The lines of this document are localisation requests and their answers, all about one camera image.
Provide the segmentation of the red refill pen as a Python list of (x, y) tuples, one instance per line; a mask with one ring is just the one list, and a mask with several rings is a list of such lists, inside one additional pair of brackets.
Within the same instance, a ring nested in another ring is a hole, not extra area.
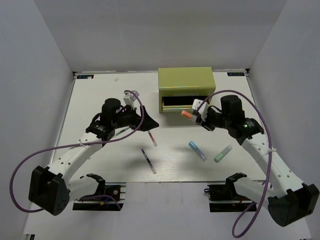
[(148, 131), (148, 135), (149, 135), (149, 137), (150, 137), (150, 139), (151, 139), (151, 141), (152, 141), (153, 146), (154, 146), (154, 147), (157, 147), (158, 144), (157, 144), (155, 138), (153, 137), (151, 131)]

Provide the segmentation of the green eraser stick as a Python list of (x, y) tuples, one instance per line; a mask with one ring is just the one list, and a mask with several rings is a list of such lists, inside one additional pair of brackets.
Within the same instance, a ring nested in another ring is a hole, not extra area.
[(218, 153), (215, 156), (214, 161), (216, 163), (219, 163), (232, 149), (233, 149), (233, 146), (231, 144), (229, 144), (220, 153)]

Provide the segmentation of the orange cap marker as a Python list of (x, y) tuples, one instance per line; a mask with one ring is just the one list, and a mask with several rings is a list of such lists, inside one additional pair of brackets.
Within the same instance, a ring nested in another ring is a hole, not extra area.
[(183, 117), (185, 117), (185, 118), (188, 118), (188, 119), (192, 119), (192, 118), (193, 118), (193, 115), (192, 115), (190, 112), (187, 112), (187, 111), (185, 111), (185, 110), (183, 110), (183, 111), (181, 112), (181, 115), (182, 115)]

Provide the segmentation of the green metal tool chest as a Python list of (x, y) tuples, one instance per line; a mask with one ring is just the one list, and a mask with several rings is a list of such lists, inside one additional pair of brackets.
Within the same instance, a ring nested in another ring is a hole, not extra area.
[(205, 100), (216, 90), (212, 68), (171, 67), (158, 69), (159, 112), (191, 112), (195, 99)]

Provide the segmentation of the blue cap marker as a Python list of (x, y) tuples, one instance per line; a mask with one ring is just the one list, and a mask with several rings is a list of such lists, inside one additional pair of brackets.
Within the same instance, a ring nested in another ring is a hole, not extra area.
[(191, 147), (191, 149), (198, 155), (198, 157), (202, 161), (206, 161), (207, 160), (207, 157), (204, 154), (204, 152), (193, 141), (189, 141), (188, 145)]

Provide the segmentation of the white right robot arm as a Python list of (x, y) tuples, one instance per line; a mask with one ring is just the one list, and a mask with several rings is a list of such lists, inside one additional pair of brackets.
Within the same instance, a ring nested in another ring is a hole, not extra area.
[(312, 214), (320, 195), (318, 188), (305, 184), (269, 146), (266, 129), (245, 116), (238, 96), (223, 96), (220, 103), (221, 111), (216, 112), (207, 102), (195, 99), (192, 121), (208, 131), (227, 130), (266, 176), (265, 183), (260, 184), (244, 173), (235, 173), (225, 180), (226, 195), (233, 200), (246, 197), (256, 203), (262, 201), (262, 206), (281, 227)]

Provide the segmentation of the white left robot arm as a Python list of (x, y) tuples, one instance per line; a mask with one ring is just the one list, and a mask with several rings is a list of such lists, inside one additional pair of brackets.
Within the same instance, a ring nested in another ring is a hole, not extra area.
[(57, 216), (73, 200), (103, 198), (106, 181), (101, 176), (88, 173), (78, 179), (72, 177), (107, 141), (113, 139), (116, 129), (124, 127), (147, 132), (159, 124), (148, 115), (143, 105), (137, 114), (136, 108), (129, 104), (122, 106), (116, 98), (106, 99), (101, 112), (93, 117), (76, 146), (46, 167), (37, 166), (33, 170), (29, 200)]

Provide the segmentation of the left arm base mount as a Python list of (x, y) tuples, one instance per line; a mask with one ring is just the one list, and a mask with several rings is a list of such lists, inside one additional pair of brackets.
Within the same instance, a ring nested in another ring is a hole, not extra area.
[(102, 190), (74, 200), (73, 211), (118, 212), (125, 203), (126, 186), (121, 183), (106, 183)]

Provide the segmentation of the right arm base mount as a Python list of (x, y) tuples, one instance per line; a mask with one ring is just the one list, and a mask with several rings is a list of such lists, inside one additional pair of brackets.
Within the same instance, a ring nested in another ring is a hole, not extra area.
[(252, 202), (245, 196), (231, 196), (224, 184), (209, 184), (203, 190), (208, 196), (211, 213), (240, 213)]

